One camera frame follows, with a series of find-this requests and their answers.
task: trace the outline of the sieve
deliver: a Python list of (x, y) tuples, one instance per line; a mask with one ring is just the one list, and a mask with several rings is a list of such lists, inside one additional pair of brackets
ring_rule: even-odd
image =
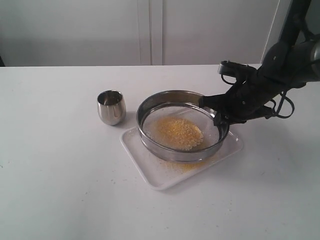
[[(143, 145), (158, 158), (176, 163), (196, 163), (214, 155), (228, 135), (229, 124), (214, 125), (215, 112), (208, 107), (199, 107), (202, 96), (191, 91), (169, 90), (144, 100), (136, 113)], [(185, 119), (194, 123), (202, 132), (203, 141), (190, 150), (159, 143), (153, 123), (163, 117)]]

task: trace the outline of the robotic arm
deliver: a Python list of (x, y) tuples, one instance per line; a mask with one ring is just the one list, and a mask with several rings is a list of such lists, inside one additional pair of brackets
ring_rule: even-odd
[[(307, 82), (320, 81), (320, 34), (310, 32), (306, 22), (298, 17), (295, 23), (303, 32), (305, 41), (294, 46), (281, 41), (276, 43), (265, 55), (259, 69), (230, 61), (221, 62), (218, 72), (232, 87), (225, 94), (203, 96), (199, 101), (201, 108), (216, 111), (216, 126), (245, 123), (257, 118), (289, 118), (295, 107), (286, 96), (287, 92), (302, 88)], [(224, 76), (235, 78), (235, 83), (227, 82)], [(281, 95), (281, 100), (276, 109), (273, 98), (277, 95)], [(284, 101), (292, 107), (288, 116), (279, 114)], [(274, 107), (265, 106), (268, 102)]]

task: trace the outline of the metal cup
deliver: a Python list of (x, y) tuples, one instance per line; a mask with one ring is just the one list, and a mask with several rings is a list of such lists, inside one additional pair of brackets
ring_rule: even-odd
[(116, 125), (126, 117), (126, 104), (121, 92), (107, 90), (97, 98), (99, 117), (107, 125)]

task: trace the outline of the sieve mesh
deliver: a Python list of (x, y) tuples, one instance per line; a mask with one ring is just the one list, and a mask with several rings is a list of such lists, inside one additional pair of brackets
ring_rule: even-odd
[[(165, 118), (172, 117), (181, 120), (192, 122), (201, 131), (203, 138), (201, 143), (186, 149), (177, 148), (176, 144), (172, 144), (169, 141), (163, 141), (163, 138), (159, 138), (159, 129), (156, 126), (157, 123)], [(142, 124), (142, 130), (145, 134), (156, 143), (173, 150), (184, 151), (199, 151), (211, 147), (219, 141), (219, 130), (214, 126), (213, 119), (200, 109), (191, 108), (189, 106), (164, 106), (153, 110), (144, 120)]]

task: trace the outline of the sieve rim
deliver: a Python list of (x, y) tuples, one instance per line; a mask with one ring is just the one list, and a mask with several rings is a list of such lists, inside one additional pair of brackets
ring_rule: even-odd
[[(164, 91), (164, 92), (159, 92), (157, 93), (158, 94), (163, 94), (163, 93), (167, 93), (167, 92), (171, 92), (171, 91)], [(196, 93), (196, 92), (189, 92), (189, 91), (179, 91), (179, 92), (183, 92), (183, 93), (191, 93), (191, 94), (196, 94), (196, 95), (199, 95), (201, 96), (199, 93)], [(212, 148), (215, 148), (217, 145), (221, 144), (221, 142), (223, 142), (225, 140), (225, 138), (227, 137), (228, 135), (228, 132), (229, 132), (229, 125), (226, 124), (226, 134), (222, 134), (222, 131), (221, 129), (218, 127), (218, 126), (215, 126), (217, 129), (218, 129), (218, 132), (219, 132), (219, 139), (218, 141), (213, 144), (213, 145), (210, 145), (206, 148), (202, 148), (202, 149), (198, 149), (198, 150), (180, 150), (180, 149), (174, 149), (174, 148), (170, 148), (170, 147), (167, 147), (167, 146), (164, 146), (156, 141), (154, 141), (151, 137), (149, 137), (145, 131), (143, 130), (143, 125), (144, 125), (144, 122), (146, 120), (146, 118), (153, 112), (159, 110), (159, 109), (162, 109), (162, 108), (165, 108), (165, 107), (185, 107), (185, 108), (190, 108), (190, 109), (194, 109), (202, 114), (205, 114), (208, 118), (210, 118), (211, 121), (214, 121), (214, 114), (213, 113), (210, 113), (208, 111), (206, 111), (205, 109), (203, 108), (200, 108), (198, 106), (196, 106), (195, 104), (192, 104), (192, 103), (189, 103), (189, 102), (185, 102), (185, 103), (182, 103), (182, 102), (164, 102), (164, 103), (160, 103), (160, 104), (157, 104), (155, 106), (153, 106), (152, 108), (150, 108), (149, 110), (147, 110), (141, 120), (139, 121), (138, 119), (138, 114), (140, 112), (140, 109), (141, 107), (143, 106), (143, 104), (147, 101), (147, 100), (150, 100), (150, 98), (152, 98), (152, 96), (150, 96), (149, 98), (147, 98), (144, 102), (142, 102), (142, 104), (140, 105), (140, 107), (138, 108), (138, 111), (137, 111), (137, 123), (138, 123), (138, 129), (140, 131), (140, 133), (145, 137), (147, 138), (149, 141), (151, 141), (153, 144), (157, 145), (158, 147), (162, 148), (162, 149), (165, 149), (167, 151), (171, 151), (171, 152), (175, 152), (175, 153), (190, 153), (190, 154), (194, 154), (194, 153), (202, 153), (202, 152), (205, 152), (209, 149), (212, 149)]]

